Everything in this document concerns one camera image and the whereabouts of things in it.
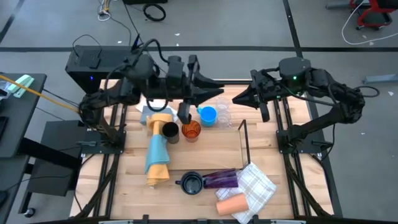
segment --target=desk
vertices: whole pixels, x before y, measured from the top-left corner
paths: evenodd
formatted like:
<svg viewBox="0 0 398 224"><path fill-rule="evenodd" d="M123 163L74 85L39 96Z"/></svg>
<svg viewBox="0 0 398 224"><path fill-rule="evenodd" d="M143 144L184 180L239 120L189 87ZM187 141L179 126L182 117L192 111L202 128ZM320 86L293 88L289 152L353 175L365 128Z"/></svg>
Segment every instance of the desk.
<svg viewBox="0 0 398 224"><path fill-rule="evenodd" d="M232 99L232 97L245 90L246 87L246 85L228 85L224 88L225 92L222 97ZM214 106L215 102L216 98L213 98L203 105ZM305 101L290 97L289 104L291 117L295 124L302 124L310 120ZM178 101L171 102L170 106L177 109ZM278 152L275 136L277 123L272 102L268 104L268 108L271 120L263 123L259 111L232 103L229 105L234 128L238 128L241 121L246 119L251 161L277 186L274 196L268 201L264 209L259 212L259 218L293 218L284 161L282 155ZM192 119L199 120L193 106L190 112L193 116ZM104 115L105 118L110 119L111 109L105 109ZM134 106L128 107L125 127L127 137L129 132L146 129L139 124L140 116L140 112ZM284 127L287 127L283 110L282 119ZM215 207L217 202L215 189L206 189L198 195L190 196L184 194L180 187L174 184L174 181L181 178L185 170L170 171L169 181L157 185L155 189L148 188L143 167L141 169L130 169L130 167L134 166L134 164L129 163L129 157L134 156L134 154L128 153L132 147L134 147L134 142L127 139L126 150L124 154L121 154L119 161L111 219L142 219L144 214L148 214L150 219L232 218L231 216L218 216ZM333 213L322 167L308 154L302 154L300 158L308 190L327 212ZM102 159L103 155L95 155L80 171L76 195L81 204L86 204L89 201L98 186ZM206 174L211 171L201 170L200 173ZM104 192L105 196L103 197L100 215L104 211L107 192L107 190ZM304 214L298 189L296 189L296 194L300 214ZM76 202L74 202L70 215L75 215L78 212L79 209Z"/></svg>
<svg viewBox="0 0 398 224"><path fill-rule="evenodd" d="M12 80L17 80L23 74L2 74ZM44 74L30 74L35 81L30 88L41 92L44 81L47 78ZM4 108L0 111L0 116L9 117L9 121L3 136L0 140L0 190L4 190L22 180L25 167L29 161L29 156L18 155L19 144L24 138L26 129L35 110L39 97L31 93L24 93L21 98L10 96L4 100ZM19 184L8 190L8 197L5 204L0 208L0 223L5 223L8 214L14 203Z"/></svg>

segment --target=white checkered towel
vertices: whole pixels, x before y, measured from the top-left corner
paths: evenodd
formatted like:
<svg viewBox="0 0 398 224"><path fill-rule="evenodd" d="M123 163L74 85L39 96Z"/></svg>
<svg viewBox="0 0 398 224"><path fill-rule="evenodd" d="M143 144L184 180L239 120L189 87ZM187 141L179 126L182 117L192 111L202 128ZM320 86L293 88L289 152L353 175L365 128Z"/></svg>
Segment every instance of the white checkered towel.
<svg viewBox="0 0 398 224"><path fill-rule="evenodd" d="M253 215L257 214L271 198L276 185L253 163L242 171L238 171L238 185L236 188L223 188L216 191L218 200L225 200L234 195L244 193L249 210L232 214L240 224L247 224Z"/></svg>

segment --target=blue cup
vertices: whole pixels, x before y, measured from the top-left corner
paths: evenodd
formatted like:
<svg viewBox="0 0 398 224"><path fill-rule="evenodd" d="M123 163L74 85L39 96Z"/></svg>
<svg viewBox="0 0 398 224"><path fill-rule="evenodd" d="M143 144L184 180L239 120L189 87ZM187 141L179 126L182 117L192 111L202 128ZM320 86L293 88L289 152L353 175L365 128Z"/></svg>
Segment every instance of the blue cup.
<svg viewBox="0 0 398 224"><path fill-rule="evenodd" d="M205 106L204 108L197 108L197 112L200 115L200 123L204 127L212 127L217 120L217 110L211 106Z"/></svg>

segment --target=wooden table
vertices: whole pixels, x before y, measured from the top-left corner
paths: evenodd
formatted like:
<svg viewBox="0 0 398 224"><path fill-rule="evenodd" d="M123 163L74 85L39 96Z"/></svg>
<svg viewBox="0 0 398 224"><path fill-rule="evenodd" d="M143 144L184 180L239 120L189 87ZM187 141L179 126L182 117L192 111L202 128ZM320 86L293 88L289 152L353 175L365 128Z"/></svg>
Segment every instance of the wooden table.
<svg viewBox="0 0 398 224"><path fill-rule="evenodd" d="M246 85L227 85L221 96L232 99L245 90L246 87ZM214 106L215 102L216 98L213 98L203 105ZM302 124L310 120L305 101L290 97L289 105L292 121L295 124ZM174 101L170 103L170 106L177 109L178 102ZM229 104L233 128L237 129L243 119L247 121L251 161L277 186L275 194L258 213L259 218L293 218L285 166L282 155L278 151L275 136L277 121L272 102L268 104L268 109L271 119L263 123L259 111L246 106L234 105L232 102ZM110 119L111 109L105 109L104 114L106 118ZM191 107L191 114L193 119L199 121L194 106ZM130 106L127 109L127 126L125 128L127 136L129 136L129 132L145 131L146 127L139 124L140 116L141 114L136 110L135 106ZM283 110L282 119L284 127L287 127ZM148 214L150 219L232 218L229 215L220 217L217 214L215 189L206 189L198 195L191 196L183 193L180 186L174 184L175 180L180 179L186 172L185 170L171 170L169 181L157 185L155 189L150 189L146 186L146 175L143 171L144 161L140 162L138 166L131 163L134 157L134 153L131 153L132 147L134 147L134 142L127 140L126 150L120 157L116 188L113 196L112 219L142 219L144 214ZM308 190L323 209L329 213L333 213L322 167L308 154L302 154L300 158ZM102 160L103 155L95 155L80 171L76 195L82 205L85 205L89 201L97 189ZM200 170L199 172L207 174L211 171ZM296 188L300 214L303 215L302 200L299 192L299 189ZM105 190L100 214L104 213L107 193L108 190ZM70 215L75 215L78 212L78 206L74 201Z"/></svg>

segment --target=black cup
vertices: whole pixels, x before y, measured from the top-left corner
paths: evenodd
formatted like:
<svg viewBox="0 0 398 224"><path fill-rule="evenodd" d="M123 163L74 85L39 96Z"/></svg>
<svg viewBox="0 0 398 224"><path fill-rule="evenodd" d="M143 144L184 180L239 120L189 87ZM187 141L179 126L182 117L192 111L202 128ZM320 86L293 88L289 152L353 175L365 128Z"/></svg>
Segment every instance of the black cup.
<svg viewBox="0 0 398 224"><path fill-rule="evenodd" d="M203 179L195 171L185 173L175 184L181 185L181 189L189 195L198 194L203 189Z"/></svg>
<svg viewBox="0 0 398 224"><path fill-rule="evenodd" d="M162 132L170 144L175 144L180 140L178 124L174 122L165 123Z"/></svg>

